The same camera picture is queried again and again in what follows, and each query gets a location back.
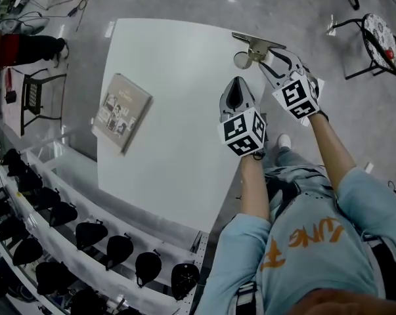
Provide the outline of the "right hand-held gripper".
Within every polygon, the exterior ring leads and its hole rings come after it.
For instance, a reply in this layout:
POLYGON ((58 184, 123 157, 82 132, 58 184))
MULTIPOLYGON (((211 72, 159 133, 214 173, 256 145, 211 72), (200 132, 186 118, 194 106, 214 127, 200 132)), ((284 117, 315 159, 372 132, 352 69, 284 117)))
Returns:
POLYGON ((286 49, 272 49, 271 53, 273 62, 260 62, 258 65, 273 89, 276 89, 273 92, 276 101, 298 121, 319 112, 317 79, 305 70, 295 53, 286 49))

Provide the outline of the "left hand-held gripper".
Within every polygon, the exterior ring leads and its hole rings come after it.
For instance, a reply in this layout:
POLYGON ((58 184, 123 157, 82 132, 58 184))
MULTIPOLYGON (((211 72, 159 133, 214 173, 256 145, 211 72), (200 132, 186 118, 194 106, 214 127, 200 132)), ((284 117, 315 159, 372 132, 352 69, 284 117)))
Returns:
POLYGON ((220 98, 219 111, 217 130, 221 143, 238 157, 260 154, 264 148, 267 124, 243 77, 238 76, 237 80, 234 77, 227 85, 220 98))

